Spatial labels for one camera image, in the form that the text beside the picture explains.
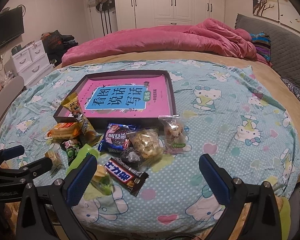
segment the television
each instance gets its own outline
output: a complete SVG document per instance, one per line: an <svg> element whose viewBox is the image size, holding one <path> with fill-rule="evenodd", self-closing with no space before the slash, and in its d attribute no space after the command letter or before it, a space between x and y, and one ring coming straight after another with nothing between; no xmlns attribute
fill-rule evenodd
<svg viewBox="0 0 300 240"><path fill-rule="evenodd" d="M22 7L0 14L0 49L24 32Z"/></svg>

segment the pink blanket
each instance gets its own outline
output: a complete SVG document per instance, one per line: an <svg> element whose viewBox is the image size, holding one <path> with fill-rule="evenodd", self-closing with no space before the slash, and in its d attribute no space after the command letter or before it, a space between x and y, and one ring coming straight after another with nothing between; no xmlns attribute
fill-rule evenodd
<svg viewBox="0 0 300 240"><path fill-rule="evenodd" d="M62 57L62 65L129 52L163 50L213 52L221 56L253 59L267 64L257 54L247 31L234 30L209 18L196 26L158 26L112 33L69 49Z"/></svg>

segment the wardrobe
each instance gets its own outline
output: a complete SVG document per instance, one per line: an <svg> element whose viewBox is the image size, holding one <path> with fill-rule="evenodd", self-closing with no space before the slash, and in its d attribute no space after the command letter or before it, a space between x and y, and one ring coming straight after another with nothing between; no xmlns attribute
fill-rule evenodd
<svg viewBox="0 0 300 240"><path fill-rule="evenodd" d="M224 21L225 0L115 0L118 30Z"/></svg>

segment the light blue blanket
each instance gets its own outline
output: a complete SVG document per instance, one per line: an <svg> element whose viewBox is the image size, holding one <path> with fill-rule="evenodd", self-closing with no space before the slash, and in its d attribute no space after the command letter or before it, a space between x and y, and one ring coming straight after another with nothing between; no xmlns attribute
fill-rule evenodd
<svg viewBox="0 0 300 240"><path fill-rule="evenodd" d="M288 112L259 83L251 66L245 69L193 60L116 62L55 70L23 92L12 104L0 131L0 148L22 144L23 156L8 161L12 168L42 158L55 125L60 101L86 74L122 69L168 70L177 112L188 119L183 154L164 155L148 169L149 178L137 197L115 182L111 196L89 185L73 208L90 228L159 238L176 232L199 232L216 223L224 209L198 168L208 153L232 177L250 184L268 180L276 195L289 197L300 173L300 145ZM66 154L59 150L67 167ZM110 158L105 154L103 164ZM64 178L44 174L35 184Z"/></svg>

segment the oreo package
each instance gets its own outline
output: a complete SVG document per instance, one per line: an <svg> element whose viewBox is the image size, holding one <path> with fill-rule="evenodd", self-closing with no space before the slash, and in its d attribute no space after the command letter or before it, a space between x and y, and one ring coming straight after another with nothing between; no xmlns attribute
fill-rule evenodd
<svg viewBox="0 0 300 240"><path fill-rule="evenodd" d="M136 125L110 123L98 146L100 152L121 153L132 146L127 137L127 132L135 131Z"/></svg>

